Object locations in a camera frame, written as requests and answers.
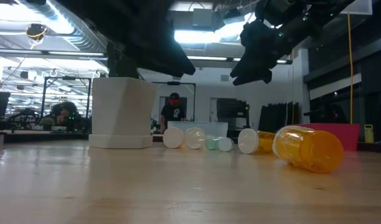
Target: white cap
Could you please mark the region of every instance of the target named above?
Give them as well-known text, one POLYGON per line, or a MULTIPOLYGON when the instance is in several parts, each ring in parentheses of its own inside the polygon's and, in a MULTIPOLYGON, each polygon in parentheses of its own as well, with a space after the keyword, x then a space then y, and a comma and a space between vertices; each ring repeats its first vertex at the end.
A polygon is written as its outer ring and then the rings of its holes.
POLYGON ((257 132, 250 128, 242 130, 238 137, 238 145, 242 153, 253 154, 256 152, 259 145, 257 132))
POLYGON ((233 141, 230 138, 221 138, 218 141, 218 148, 223 152, 231 151, 233 148, 233 141))
POLYGON ((163 142, 168 148, 176 149, 184 142, 184 132, 179 128, 168 128, 163 134, 163 142))

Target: yellow bottle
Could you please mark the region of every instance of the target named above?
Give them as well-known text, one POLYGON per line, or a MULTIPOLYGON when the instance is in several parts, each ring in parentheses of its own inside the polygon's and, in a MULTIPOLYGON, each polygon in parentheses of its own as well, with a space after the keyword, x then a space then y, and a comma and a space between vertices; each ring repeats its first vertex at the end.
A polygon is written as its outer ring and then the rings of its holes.
POLYGON ((342 144, 335 135, 300 126, 279 130, 273 140, 273 152, 296 167, 317 173, 335 171, 344 155, 342 144))
POLYGON ((272 152, 275 134, 253 129, 244 129, 238 137, 239 149, 245 154, 272 152))

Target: black t-shirt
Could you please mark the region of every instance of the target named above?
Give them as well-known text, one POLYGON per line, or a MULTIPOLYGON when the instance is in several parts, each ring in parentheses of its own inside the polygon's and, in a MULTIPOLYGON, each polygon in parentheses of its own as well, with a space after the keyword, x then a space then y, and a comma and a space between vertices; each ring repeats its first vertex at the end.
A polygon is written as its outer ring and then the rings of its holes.
POLYGON ((182 106, 164 105, 161 115, 164 116, 164 125, 167 127, 167 121, 180 121, 185 118, 185 111, 182 106))

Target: clear plastic bottle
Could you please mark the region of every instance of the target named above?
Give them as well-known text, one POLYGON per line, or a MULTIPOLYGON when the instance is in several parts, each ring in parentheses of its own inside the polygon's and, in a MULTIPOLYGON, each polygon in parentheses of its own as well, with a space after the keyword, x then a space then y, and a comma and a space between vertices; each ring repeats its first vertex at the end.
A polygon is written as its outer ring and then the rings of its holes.
POLYGON ((335 135, 300 126, 279 130, 273 141, 273 151, 294 166, 317 173, 335 171, 344 156, 342 144, 335 135))
POLYGON ((200 149, 205 145, 206 135, 201 128, 188 128, 185 132, 185 144, 191 149, 200 149))
POLYGON ((245 154, 272 152, 275 134, 254 129, 244 129, 238 137, 239 149, 245 154))
POLYGON ((233 140, 226 137, 208 139, 205 142, 205 147, 208 150, 220 149, 223 152, 231 151, 234 145, 235 143, 233 142, 233 140))
POLYGON ((208 150, 217 150, 219 140, 220 140, 220 138, 208 138, 208 139, 206 139, 205 148, 208 150))
POLYGON ((175 127, 168 128, 163 134, 163 143, 170 149, 176 149, 184 142, 184 132, 175 127))

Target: ductwork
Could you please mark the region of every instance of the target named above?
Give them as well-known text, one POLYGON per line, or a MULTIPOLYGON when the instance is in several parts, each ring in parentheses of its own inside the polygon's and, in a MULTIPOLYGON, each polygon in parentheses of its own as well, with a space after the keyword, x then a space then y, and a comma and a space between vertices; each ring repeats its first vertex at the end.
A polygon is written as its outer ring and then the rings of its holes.
POLYGON ((72 26, 73 32, 63 38, 79 50, 85 52, 106 52, 106 39, 96 36, 81 19, 56 1, 47 0, 47 3, 44 5, 31 4, 26 0, 19 0, 19 2, 35 13, 43 15, 50 21, 48 26, 52 30, 57 31, 62 26, 72 26))

